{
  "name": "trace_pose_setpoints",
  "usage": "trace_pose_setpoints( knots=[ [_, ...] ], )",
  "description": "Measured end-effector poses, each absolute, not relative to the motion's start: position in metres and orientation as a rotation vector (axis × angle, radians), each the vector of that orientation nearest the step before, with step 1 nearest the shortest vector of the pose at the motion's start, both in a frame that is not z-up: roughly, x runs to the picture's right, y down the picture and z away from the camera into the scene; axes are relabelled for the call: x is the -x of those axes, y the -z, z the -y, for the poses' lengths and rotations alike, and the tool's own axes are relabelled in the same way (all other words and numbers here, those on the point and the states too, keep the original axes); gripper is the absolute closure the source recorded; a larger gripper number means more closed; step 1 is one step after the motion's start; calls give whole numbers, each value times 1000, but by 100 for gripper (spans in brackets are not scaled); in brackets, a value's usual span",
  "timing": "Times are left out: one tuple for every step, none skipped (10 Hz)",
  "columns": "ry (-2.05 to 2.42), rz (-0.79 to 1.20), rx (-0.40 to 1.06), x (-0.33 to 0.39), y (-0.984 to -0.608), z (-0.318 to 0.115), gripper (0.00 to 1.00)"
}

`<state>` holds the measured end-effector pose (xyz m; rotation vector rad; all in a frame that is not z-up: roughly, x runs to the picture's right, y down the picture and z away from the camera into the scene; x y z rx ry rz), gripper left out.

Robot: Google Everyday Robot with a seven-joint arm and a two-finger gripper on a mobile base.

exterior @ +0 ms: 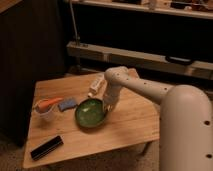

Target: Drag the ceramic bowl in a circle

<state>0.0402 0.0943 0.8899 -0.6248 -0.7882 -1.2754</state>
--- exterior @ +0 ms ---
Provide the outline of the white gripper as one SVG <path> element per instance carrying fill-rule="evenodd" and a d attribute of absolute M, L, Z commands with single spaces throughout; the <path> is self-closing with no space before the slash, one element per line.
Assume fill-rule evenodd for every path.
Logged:
<path fill-rule="evenodd" d="M 103 107 L 105 111 L 113 111 L 120 96 L 120 90 L 115 87 L 107 87 L 103 94 Z"/>

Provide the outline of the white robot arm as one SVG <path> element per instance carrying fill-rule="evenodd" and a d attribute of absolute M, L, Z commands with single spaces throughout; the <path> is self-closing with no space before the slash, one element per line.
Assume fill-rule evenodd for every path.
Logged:
<path fill-rule="evenodd" d="M 122 88 L 160 105 L 159 171 L 213 171 L 213 105 L 204 91 L 132 77 L 124 66 L 104 76 L 105 108 L 117 105 Z"/>

